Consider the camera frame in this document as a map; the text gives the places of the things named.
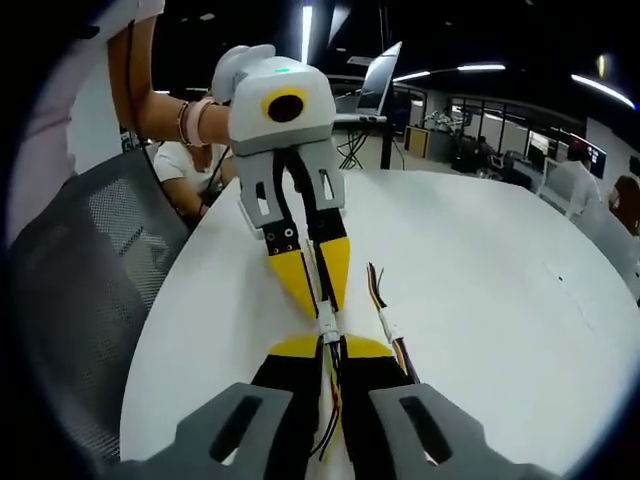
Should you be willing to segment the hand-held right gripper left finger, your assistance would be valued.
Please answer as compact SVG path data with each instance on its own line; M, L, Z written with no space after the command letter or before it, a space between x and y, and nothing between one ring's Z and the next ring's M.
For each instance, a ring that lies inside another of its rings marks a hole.
M179 422L174 479L303 479L319 424L322 341L271 347L236 383Z

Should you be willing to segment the person's left hand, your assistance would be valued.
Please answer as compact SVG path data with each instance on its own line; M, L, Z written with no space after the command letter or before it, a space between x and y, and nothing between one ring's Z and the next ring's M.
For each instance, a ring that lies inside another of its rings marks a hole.
M274 45L238 45L228 50L218 61L211 81L211 93L218 104L228 104L234 95L241 71L256 61L273 57Z

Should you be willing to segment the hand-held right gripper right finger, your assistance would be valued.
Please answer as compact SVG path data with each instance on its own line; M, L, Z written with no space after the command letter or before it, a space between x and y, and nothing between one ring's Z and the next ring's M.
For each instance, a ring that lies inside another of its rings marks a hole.
M414 383L389 348L340 340L342 428L357 479L498 479L500 455L481 424Z

